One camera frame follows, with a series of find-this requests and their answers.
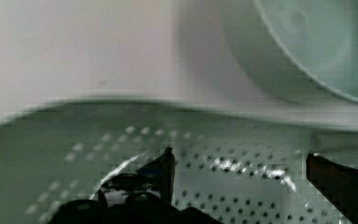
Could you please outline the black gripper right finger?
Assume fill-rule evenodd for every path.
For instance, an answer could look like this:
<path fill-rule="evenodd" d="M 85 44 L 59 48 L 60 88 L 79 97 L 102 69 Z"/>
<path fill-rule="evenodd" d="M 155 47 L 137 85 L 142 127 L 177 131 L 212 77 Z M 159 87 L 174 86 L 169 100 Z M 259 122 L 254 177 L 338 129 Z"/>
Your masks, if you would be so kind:
<path fill-rule="evenodd" d="M 306 177 L 346 219 L 358 224 L 358 169 L 310 153 Z"/>

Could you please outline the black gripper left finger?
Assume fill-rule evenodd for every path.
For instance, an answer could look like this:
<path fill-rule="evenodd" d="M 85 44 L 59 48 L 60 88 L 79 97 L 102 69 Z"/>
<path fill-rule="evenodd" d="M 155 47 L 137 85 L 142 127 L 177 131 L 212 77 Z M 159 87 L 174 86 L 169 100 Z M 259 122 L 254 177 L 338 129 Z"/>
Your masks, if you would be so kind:
<path fill-rule="evenodd" d="M 108 201 L 109 193 L 122 192 L 123 196 L 130 193 L 150 191 L 156 193 L 165 203 L 172 202 L 175 178 L 175 157 L 172 147 L 157 158 L 133 172 L 123 172 L 110 175 L 97 188 L 97 198 L 100 202 Z"/>

